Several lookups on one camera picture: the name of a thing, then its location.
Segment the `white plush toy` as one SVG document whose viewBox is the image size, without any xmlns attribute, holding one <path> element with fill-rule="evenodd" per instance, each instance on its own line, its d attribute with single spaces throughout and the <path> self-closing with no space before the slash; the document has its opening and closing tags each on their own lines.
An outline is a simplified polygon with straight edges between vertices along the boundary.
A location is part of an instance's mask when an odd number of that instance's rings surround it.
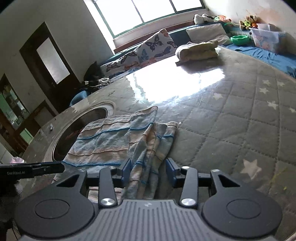
<svg viewBox="0 0 296 241">
<path fill-rule="evenodd" d="M 215 17 L 209 16 L 207 14 L 203 14 L 203 15 L 195 14 L 193 17 L 193 21 L 194 21 L 195 25 L 201 25 L 204 23 L 215 22 Z"/>
</svg>

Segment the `folded yellow floral blanket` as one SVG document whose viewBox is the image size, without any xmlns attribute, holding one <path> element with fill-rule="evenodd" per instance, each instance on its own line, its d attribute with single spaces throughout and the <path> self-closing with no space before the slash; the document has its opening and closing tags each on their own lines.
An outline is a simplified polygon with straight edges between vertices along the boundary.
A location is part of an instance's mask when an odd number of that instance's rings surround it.
<svg viewBox="0 0 296 241">
<path fill-rule="evenodd" d="M 217 40 L 209 42 L 191 43 L 181 45 L 175 51 L 175 55 L 180 63 L 186 63 L 193 60 L 206 60 L 216 58 L 218 56 L 216 48 L 218 47 Z"/>
</svg>

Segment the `blue striped knit garment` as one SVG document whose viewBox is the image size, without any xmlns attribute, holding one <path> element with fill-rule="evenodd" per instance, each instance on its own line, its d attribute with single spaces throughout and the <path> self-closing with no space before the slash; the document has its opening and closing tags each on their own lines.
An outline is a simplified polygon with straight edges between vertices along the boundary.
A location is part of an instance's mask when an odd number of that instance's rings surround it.
<svg viewBox="0 0 296 241">
<path fill-rule="evenodd" d="M 132 170 L 119 199 L 153 199 L 159 183 L 159 168 L 174 141 L 178 123 L 156 122 L 158 107 L 133 114 L 96 120 L 79 133 L 62 163 L 65 170 L 56 174 L 59 181 L 81 169 L 89 174 L 109 166 L 119 167 L 130 159 Z"/>
</svg>

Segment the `green plastic bowl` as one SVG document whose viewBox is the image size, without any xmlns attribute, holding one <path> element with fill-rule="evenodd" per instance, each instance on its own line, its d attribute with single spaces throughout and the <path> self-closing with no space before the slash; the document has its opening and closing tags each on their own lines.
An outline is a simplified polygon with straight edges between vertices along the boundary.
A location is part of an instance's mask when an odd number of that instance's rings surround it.
<svg viewBox="0 0 296 241">
<path fill-rule="evenodd" d="M 250 43 L 250 37 L 247 35 L 235 35 L 232 36 L 230 40 L 236 46 L 244 46 Z"/>
</svg>

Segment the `black bag on sofa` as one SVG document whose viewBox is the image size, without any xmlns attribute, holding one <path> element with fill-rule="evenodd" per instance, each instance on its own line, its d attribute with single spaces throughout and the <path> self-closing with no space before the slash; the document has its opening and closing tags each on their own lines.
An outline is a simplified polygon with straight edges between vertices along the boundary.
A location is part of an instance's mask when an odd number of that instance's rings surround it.
<svg viewBox="0 0 296 241">
<path fill-rule="evenodd" d="M 87 69 L 82 82 L 82 87 L 86 89 L 99 89 L 110 84 L 109 78 L 103 77 L 100 66 L 95 61 Z"/>
</svg>

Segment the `colourful plush toy pile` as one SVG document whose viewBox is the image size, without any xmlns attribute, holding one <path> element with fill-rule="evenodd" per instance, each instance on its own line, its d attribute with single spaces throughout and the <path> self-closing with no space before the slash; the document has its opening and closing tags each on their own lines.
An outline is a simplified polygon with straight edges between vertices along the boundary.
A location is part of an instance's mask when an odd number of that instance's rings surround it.
<svg viewBox="0 0 296 241">
<path fill-rule="evenodd" d="M 240 30 L 250 30 L 251 28 L 257 29 L 258 25 L 258 17 L 256 15 L 246 16 L 245 20 L 239 21 L 239 28 Z"/>
</svg>

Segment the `upright butterfly print pillow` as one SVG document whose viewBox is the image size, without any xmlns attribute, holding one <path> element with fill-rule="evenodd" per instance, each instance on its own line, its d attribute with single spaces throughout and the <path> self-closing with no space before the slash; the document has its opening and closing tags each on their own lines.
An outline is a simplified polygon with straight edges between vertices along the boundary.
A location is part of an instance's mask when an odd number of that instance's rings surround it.
<svg viewBox="0 0 296 241">
<path fill-rule="evenodd" d="M 174 56 L 177 47 L 167 30 L 162 29 L 140 44 L 135 53 L 140 66 L 145 67 Z"/>
</svg>

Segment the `green window frame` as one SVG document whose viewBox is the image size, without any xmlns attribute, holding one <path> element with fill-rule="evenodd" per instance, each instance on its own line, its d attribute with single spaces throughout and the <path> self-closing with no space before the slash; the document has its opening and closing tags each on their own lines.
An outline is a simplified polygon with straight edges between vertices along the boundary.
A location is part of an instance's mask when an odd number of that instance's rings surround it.
<svg viewBox="0 0 296 241">
<path fill-rule="evenodd" d="M 203 1 L 192 0 L 107 0 L 94 1 L 112 37 L 168 16 L 203 9 Z"/>
</svg>

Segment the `clear plastic storage box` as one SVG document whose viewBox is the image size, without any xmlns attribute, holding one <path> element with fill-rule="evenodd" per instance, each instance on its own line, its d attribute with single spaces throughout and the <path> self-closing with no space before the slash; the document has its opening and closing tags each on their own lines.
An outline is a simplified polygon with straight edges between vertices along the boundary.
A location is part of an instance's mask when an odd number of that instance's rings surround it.
<svg viewBox="0 0 296 241">
<path fill-rule="evenodd" d="M 271 24 L 257 24 L 250 29 L 255 46 L 274 53 L 285 51 L 286 32 Z"/>
</svg>

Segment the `grey plain pillow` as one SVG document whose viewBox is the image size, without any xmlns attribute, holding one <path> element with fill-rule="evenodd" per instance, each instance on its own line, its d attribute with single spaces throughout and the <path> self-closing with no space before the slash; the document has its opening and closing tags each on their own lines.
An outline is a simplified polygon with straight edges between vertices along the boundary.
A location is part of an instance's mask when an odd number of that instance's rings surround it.
<svg viewBox="0 0 296 241">
<path fill-rule="evenodd" d="M 217 40 L 218 45 L 230 45 L 231 39 L 228 37 L 221 24 L 205 25 L 201 27 L 189 28 L 186 30 L 192 43 L 209 42 Z"/>
</svg>

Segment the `blue sofa bench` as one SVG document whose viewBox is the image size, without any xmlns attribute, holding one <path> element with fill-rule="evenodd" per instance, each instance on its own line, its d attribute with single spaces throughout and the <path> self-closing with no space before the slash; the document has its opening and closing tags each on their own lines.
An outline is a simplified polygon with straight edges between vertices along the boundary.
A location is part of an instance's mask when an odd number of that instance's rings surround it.
<svg viewBox="0 0 296 241">
<path fill-rule="evenodd" d="M 240 51 L 295 77 L 295 56 L 283 54 L 286 47 L 285 32 L 275 31 L 270 24 L 258 24 L 247 33 L 234 32 L 229 27 L 229 23 L 217 22 L 171 33 L 161 29 L 139 45 L 114 55 L 103 64 L 91 64 L 70 105 L 73 106 L 119 78 L 171 56 L 178 58 L 177 65 L 216 58 L 218 55 L 215 49 L 218 46 Z"/>
</svg>

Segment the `dark wooden cabinet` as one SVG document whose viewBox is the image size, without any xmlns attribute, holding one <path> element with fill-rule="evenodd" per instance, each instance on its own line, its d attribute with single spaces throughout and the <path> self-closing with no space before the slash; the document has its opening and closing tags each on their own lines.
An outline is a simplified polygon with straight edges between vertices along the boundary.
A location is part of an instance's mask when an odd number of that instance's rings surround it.
<svg viewBox="0 0 296 241">
<path fill-rule="evenodd" d="M 52 118 L 56 116 L 46 101 L 29 112 L 6 75 L 1 77 L 1 136 L 12 147 L 13 156 L 22 156 L 38 133 L 41 125 L 36 121 L 36 117 L 44 109 Z"/>
</svg>

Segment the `white pink plastic bag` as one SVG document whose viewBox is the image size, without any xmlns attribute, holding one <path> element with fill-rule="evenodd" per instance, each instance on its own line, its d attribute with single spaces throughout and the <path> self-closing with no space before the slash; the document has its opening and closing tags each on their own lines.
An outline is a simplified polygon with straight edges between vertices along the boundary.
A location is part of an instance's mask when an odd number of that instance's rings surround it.
<svg viewBox="0 0 296 241">
<path fill-rule="evenodd" d="M 25 163 L 25 160 L 23 160 L 20 157 L 12 157 L 10 161 L 10 164 L 22 164 L 22 163 Z"/>
</svg>

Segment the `orange green plush toy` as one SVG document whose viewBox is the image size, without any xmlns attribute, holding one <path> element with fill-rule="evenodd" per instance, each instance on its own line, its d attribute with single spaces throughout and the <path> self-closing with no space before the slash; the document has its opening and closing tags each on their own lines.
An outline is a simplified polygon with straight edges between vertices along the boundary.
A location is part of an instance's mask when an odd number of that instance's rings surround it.
<svg viewBox="0 0 296 241">
<path fill-rule="evenodd" d="M 232 20 L 230 18 L 227 18 L 224 15 L 215 16 L 214 21 L 215 22 L 224 22 L 224 23 L 230 23 L 230 22 L 232 22 Z"/>
</svg>

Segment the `long butterfly print cushion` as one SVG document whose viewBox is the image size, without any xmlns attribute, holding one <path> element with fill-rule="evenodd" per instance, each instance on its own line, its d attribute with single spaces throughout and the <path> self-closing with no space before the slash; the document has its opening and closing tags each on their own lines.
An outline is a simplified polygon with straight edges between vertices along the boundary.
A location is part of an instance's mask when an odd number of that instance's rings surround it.
<svg viewBox="0 0 296 241">
<path fill-rule="evenodd" d="M 103 64 L 100 66 L 102 75 L 108 78 L 114 78 L 118 75 L 126 73 L 132 69 L 141 68 L 139 58 L 135 51 L 130 51 L 117 60 L 111 61 L 109 63 Z"/>
</svg>

